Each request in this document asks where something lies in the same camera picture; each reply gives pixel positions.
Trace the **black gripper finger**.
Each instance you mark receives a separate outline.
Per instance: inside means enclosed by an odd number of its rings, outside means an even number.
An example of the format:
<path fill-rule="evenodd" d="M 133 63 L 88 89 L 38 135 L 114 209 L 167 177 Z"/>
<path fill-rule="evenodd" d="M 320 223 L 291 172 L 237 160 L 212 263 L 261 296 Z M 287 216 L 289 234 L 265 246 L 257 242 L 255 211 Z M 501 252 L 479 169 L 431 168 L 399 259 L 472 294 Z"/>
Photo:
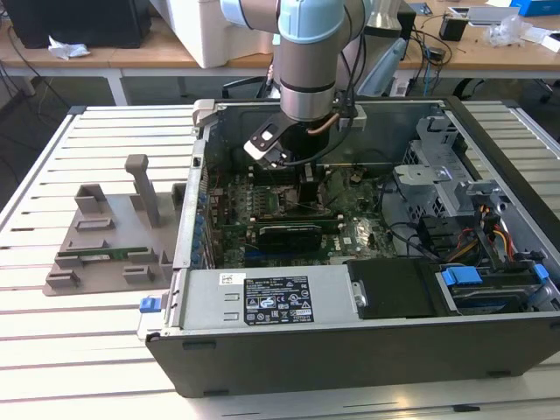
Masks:
<path fill-rule="evenodd" d="M 317 201 L 319 178 L 313 164 L 304 164 L 299 171 L 298 203 L 309 204 Z"/>

